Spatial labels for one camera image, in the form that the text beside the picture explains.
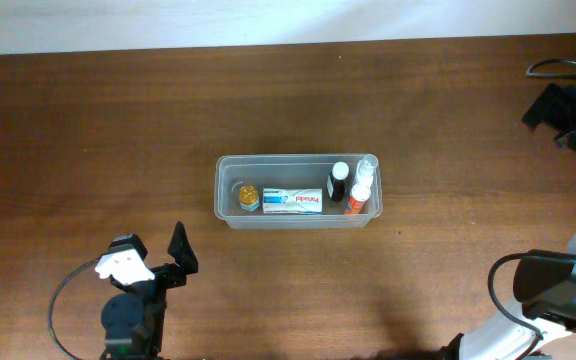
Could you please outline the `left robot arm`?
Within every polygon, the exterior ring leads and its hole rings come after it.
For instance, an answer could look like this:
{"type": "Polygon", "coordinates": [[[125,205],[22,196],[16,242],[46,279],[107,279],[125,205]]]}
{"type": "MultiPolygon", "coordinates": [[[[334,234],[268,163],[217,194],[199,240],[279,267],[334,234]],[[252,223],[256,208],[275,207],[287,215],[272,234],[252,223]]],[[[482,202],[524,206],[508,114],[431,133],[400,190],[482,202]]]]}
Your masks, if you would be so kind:
{"type": "Polygon", "coordinates": [[[95,271],[121,293],[104,305],[104,359],[158,359],[162,348],[167,291],[182,287],[198,272],[198,260],[182,222],[175,224],[167,249],[171,263],[147,267],[147,249],[136,234],[115,238],[95,271]]]}

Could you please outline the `clear plastic container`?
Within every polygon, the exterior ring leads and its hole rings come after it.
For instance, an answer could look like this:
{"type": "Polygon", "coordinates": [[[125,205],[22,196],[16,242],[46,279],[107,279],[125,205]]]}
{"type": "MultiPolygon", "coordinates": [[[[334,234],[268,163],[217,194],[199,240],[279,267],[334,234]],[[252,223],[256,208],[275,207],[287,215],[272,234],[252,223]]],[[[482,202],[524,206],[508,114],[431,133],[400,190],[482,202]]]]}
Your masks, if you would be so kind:
{"type": "Polygon", "coordinates": [[[326,229],[359,228],[381,215],[382,186],[379,160],[373,154],[264,154],[228,155],[217,161],[214,189],[215,215],[233,229],[326,229]],[[346,215],[349,198],[334,202],[328,195],[327,182],[333,165],[349,166],[347,183],[352,185],[357,165],[367,160],[374,167],[371,197],[357,215],[346,215]],[[240,189],[252,186],[258,192],[266,188],[283,190],[320,189],[320,214],[269,214],[258,207],[241,207],[240,189]]]}

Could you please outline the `orange tube white cap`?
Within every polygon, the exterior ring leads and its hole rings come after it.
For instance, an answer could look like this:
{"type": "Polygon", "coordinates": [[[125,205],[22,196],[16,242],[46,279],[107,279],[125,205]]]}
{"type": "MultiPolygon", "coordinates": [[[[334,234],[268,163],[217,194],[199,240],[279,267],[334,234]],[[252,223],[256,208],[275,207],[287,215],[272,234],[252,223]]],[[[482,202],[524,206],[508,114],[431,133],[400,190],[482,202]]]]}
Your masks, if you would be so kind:
{"type": "Polygon", "coordinates": [[[361,212],[364,204],[371,197],[371,189],[364,184],[355,184],[350,191],[350,198],[347,203],[345,214],[357,215],[361,212]]]}

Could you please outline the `white spray bottle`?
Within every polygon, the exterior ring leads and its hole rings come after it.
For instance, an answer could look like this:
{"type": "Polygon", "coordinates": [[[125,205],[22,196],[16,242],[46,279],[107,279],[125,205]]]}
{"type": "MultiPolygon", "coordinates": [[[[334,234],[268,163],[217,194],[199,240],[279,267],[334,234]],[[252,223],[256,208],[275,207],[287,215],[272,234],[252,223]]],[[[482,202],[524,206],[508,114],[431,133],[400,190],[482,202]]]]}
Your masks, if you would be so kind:
{"type": "Polygon", "coordinates": [[[365,155],[356,166],[354,185],[360,184],[368,188],[372,187],[375,173],[378,167],[378,158],[375,155],[365,155]]]}

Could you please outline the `small jar gold lid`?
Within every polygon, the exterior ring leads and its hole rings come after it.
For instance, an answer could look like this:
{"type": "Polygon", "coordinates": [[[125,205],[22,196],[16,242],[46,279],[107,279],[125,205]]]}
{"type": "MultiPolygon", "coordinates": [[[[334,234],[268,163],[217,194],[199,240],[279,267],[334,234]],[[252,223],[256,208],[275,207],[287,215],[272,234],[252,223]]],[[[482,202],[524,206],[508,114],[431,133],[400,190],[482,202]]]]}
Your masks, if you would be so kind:
{"type": "Polygon", "coordinates": [[[239,189],[238,200],[242,209],[253,212],[260,206],[258,190],[252,185],[244,185],[239,189]]]}

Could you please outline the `dark bottle white cap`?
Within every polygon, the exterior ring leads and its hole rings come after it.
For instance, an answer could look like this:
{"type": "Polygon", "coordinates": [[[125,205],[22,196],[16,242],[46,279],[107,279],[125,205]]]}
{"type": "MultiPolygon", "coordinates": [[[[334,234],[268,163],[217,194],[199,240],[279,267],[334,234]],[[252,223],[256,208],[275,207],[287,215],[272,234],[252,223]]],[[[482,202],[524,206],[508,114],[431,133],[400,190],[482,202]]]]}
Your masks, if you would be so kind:
{"type": "Polygon", "coordinates": [[[340,202],[346,193],[346,181],[349,175],[349,166],[345,162],[336,162],[328,176],[327,191],[330,199],[340,202]]]}

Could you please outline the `white Panadol box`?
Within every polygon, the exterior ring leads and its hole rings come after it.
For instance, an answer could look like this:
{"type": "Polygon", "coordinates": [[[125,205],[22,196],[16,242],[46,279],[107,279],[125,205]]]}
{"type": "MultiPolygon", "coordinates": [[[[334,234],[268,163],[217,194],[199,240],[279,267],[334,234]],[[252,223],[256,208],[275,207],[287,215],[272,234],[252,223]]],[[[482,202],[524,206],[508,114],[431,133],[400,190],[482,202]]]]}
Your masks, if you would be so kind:
{"type": "Polygon", "coordinates": [[[262,207],[265,214],[320,214],[322,190],[264,188],[262,207]]]}

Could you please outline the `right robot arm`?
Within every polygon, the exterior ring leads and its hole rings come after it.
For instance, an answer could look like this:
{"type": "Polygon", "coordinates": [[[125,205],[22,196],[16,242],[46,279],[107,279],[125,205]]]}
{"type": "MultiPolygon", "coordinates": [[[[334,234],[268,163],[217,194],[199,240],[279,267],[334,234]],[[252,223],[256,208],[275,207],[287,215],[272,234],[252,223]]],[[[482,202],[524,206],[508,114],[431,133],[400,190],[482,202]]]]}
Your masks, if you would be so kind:
{"type": "MultiPolygon", "coordinates": [[[[529,78],[549,85],[524,114],[530,129],[546,124],[556,130],[554,142],[576,153],[576,74],[540,72],[529,66],[529,78]]],[[[497,260],[487,276],[496,314],[482,327],[458,334],[442,347],[441,359],[538,359],[540,348],[576,334],[576,232],[564,253],[530,250],[497,260]]]]}

